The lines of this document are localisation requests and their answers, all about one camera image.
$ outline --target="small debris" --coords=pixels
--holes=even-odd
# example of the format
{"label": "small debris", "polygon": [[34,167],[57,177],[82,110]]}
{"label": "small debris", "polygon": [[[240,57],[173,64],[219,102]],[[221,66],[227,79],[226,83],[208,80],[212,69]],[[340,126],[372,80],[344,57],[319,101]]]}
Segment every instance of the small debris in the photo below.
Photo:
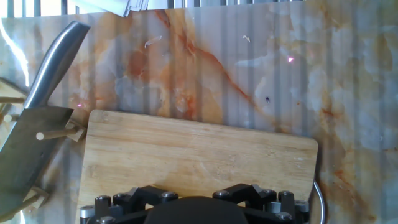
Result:
{"label": "small debris", "polygon": [[149,45],[151,45],[151,44],[154,44],[154,43],[160,41],[161,39],[162,39],[162,36],[158,36],[158,37],[152,38],[151,40],[148,40],[148,41],[145,43],[145,49],[147,48],[147,46],[149,46]]}
{"label": "small debris", "polygon": [[250,38],[249,38],[249,37],[247,37],[246,35],[243,35],[243,36],[242,36],[242,38],[244,38],[244,39],[248,40],[248,41],[249,41],[249,43],[250,43]]}

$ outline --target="stainless steel knife handle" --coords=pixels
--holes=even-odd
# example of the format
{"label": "stainless steel knife handle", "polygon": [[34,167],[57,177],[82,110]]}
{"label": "stainless steel knife handle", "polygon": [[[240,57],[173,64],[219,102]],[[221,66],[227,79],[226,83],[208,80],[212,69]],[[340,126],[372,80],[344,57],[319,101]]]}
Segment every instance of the stainless steel knife handle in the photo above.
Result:
{"label": "stainless steel knife handle", "polygon": [[75,59],[89,29],[89,25],[73,21],[52,42],[25,100],[25,108],[47,105],[52,92]]}

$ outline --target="marble surface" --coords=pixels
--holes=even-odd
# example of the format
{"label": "marble surface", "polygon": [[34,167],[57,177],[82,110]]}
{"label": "marble surface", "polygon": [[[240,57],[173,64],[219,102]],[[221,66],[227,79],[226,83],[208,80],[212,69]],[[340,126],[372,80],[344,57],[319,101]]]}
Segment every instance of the marble surface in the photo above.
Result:
{"label": "marble surface", "polygon": [[[3,19],[0,77],[29,89],[57,34],[88,23],[50,99],[74,119],[98,108],[310,136],[329,223],[396,223],[397,10],[322,0]],[[57,152],[38,182],[53,197],[26,220],[71,223],[83,146]]]}

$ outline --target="chef's knife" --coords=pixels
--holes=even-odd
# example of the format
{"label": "chef's knife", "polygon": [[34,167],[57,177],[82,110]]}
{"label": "chef's knife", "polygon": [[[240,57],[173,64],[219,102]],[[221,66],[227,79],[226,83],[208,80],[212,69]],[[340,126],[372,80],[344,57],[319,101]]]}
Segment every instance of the chef's knife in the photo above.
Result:
{"label": "chef's knife", "polygon": [[36,134],[65,128],[72,115],[73,109],[47,106],[47,102],[89,29],[81,22],[71,22],[43,58],[24,110],[0,151],[0,216],[23,202],[58,142],[39,141]]}

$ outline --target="wooden cutting board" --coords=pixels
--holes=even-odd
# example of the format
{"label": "wooden cutting board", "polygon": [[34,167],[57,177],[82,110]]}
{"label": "wooden cutting board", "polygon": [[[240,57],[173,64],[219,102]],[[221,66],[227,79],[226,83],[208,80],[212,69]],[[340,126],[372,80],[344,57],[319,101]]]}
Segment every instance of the wooden cutting board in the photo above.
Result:
{"label": "wooden cutting board", "polygon": [[78,207],[145,185],[211,197],[234,184],[259,184],[308,200],[317,151],[310,138],[94,110]]}

